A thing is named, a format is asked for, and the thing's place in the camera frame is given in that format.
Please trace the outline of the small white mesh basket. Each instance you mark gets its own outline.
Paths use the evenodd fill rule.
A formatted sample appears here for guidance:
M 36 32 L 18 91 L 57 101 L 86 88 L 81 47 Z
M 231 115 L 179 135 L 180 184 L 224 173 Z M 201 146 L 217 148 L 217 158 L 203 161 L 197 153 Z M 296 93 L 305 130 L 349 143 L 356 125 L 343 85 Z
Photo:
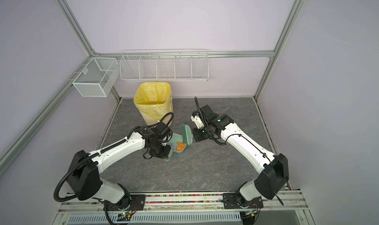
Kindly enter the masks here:
M 116 58 L 92 57 L 73 85 L 82 97 L 107 97 L 118 76 Z

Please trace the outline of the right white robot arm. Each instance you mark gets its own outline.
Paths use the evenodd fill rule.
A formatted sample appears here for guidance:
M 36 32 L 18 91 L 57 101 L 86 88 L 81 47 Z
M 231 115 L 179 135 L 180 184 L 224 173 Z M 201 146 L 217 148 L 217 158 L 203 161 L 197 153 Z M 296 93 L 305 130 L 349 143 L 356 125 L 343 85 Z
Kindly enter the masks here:
M 192 129 L 196 142 L 212 140 L 222 146 L 232 145 L 254 167 L 258 177 L 242 184 L 235 192 L 235 205 L 247 208 L 256 199 L 273 199 L 289 181 L 288 159 L 283 154 L 268 151 L 249 137 L 226 114 L 217 114 L 205 105 L 199 106 L 197 97 L 194 98 L 196 111 L 192 113 L 191 121 L 196 127 Z

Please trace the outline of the beige bin with yellow bag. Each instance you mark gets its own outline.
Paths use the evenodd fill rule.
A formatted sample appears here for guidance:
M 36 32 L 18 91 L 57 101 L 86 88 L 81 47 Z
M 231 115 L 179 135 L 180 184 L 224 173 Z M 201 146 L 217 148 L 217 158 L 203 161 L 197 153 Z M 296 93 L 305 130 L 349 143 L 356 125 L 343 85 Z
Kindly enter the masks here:
M 173 112 L 171 85 L 166 82 L 142 83 L 133 102 L 147 125 L 157 123 L 165 114 Z

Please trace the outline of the aluminium front rail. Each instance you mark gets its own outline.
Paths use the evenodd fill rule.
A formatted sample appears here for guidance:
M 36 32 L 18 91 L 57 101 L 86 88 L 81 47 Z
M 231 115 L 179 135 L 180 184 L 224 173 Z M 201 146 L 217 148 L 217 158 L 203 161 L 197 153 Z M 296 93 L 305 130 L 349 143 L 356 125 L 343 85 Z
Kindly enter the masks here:
M 274 199 L 259 198 L 247 206 L 241 206 L 233 191 L 211 192 L 141 192 L 131 194 L 133 203 L 131 209 L 137 212 L 222 212 L 274 210 L 309 210 L 300 190 L 281 190 Z

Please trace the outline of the green hand brush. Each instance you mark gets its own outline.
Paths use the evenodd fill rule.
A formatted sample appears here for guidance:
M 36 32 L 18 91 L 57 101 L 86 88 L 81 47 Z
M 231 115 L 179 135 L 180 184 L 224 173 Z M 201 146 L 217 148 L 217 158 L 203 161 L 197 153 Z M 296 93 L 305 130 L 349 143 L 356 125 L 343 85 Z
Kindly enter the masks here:
M 185 146 L 189 146 L 193 143 L 193 134 L 189 125 L 181 124 L 182 139 Z

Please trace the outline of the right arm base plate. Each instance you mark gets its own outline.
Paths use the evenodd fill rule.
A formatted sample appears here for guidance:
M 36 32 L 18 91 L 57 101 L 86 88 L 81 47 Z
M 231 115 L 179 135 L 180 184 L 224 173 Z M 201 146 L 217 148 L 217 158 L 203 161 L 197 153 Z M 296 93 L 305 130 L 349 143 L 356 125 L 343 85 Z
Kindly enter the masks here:
M 264 207 L 261 197 L 247 201 L 236 192 L 223 193 L 222 197 L 225 209 L 262 209 Z

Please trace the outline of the green plastic dustpan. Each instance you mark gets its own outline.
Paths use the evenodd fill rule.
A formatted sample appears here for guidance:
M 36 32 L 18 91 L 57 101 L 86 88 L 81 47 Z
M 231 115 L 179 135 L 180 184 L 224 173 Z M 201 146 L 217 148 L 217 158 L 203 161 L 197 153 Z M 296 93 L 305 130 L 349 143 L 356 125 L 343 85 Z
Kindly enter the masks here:
M 166 145 L 170 147 L 170 152 L 165 161 L 169 161 L 174 153 L 181 153 L 187 144 L 187 140 L 184 139 L 182 135 L 173 133 L 171 139 L 166 143 Z

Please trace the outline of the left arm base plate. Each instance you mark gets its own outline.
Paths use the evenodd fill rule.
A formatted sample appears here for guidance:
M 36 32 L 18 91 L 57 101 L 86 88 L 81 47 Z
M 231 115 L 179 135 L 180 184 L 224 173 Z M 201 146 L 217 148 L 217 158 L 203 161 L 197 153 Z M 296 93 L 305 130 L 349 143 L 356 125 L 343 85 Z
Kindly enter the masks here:
M 117 204 L 105 202 L 108 211 L 142 211 L 146 202 L 145 194 L 132 194 Z

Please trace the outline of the orange paper scrap left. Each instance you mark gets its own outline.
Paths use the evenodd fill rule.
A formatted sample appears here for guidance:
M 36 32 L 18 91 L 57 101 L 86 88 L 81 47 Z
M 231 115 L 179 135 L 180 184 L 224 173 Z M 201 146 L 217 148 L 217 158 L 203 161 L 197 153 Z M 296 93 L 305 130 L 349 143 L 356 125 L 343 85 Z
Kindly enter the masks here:
M 182 150 L 185 149 L 185 144 L 184 143 L 178 142 L 177 145 L 178 145 L 177 148 L 176 148 L 177 151 L 182 151 Z

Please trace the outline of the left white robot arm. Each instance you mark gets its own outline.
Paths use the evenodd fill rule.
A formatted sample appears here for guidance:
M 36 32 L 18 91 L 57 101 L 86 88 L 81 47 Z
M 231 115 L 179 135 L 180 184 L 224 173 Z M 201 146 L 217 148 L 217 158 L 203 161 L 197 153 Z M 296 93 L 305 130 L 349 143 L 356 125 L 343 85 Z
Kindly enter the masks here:
M 119 210 L 126 210 L 132 203 L 129 191 L 121 184 L 111 183 L 100 177 L 108 167 L 129 154 L 145 149 L 143 158 L 168 158 L 171 147 L 168 142 L 173 137 L 166 117 L 173 117 L 169 112 L 155 124 L 136 126 L 121 140 L 92 152 L 77 152 L 67 173 L 56 186 L 53 198 L 57 202 L 72 199 L 80 201 L 96 199 L 110 203 Z

